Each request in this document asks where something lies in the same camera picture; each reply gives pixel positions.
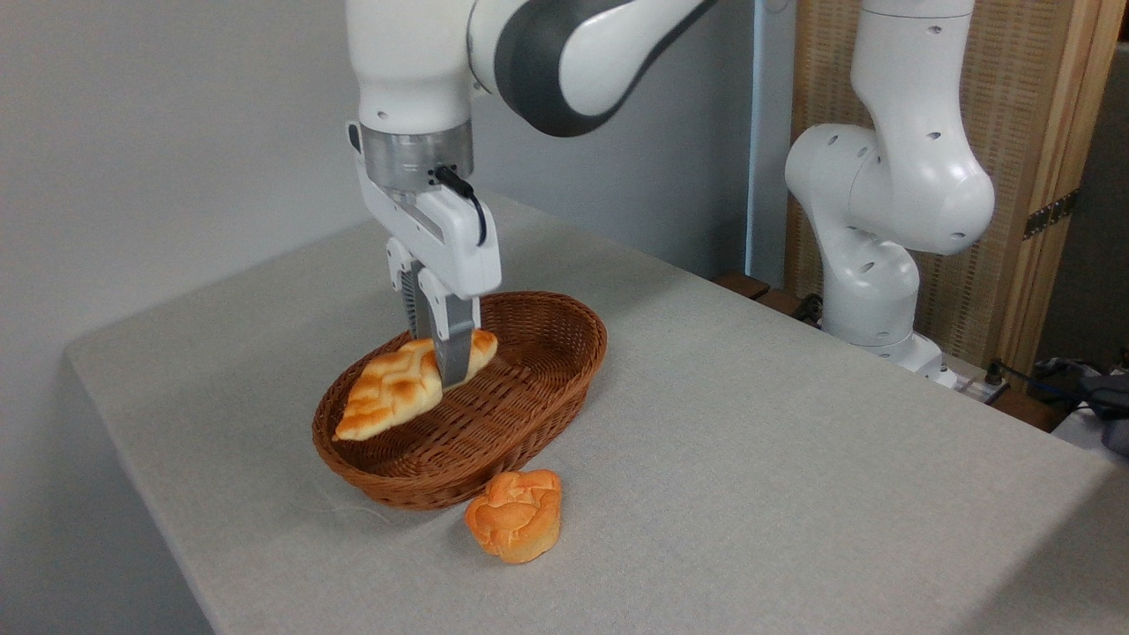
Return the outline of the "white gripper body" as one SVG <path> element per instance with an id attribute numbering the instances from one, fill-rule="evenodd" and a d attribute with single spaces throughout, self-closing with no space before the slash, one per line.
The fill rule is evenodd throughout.
<path id="1" fill-rule="evenodd" d="M 425 268 L 469 301 L 501 282 L 495 221 L 469 185 L 472 127 L 392 134 L 351 122 L 364 205 Z"/>

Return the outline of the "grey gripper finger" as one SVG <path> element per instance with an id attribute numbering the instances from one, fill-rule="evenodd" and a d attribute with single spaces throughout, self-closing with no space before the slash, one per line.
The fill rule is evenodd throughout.
<path id="1" fill-rule="evenodd" d="M 390 237 L 385 249 L 393 288 L 399 290 L 400 301 L 406 310 L 408 332 L 413 339 L 432 338 L 429 301 L 420 282 L 422 261 L 413 256 L 399 238 Z"/>
<path id="2" fill-rule="evenodd" d="M 469 377 L 472 334 L 481 325 L 480 301 L 460 298 L 428 268 L 418 273 L 418 285 L 427 302 L 441 385 L 454 388 Z"/>

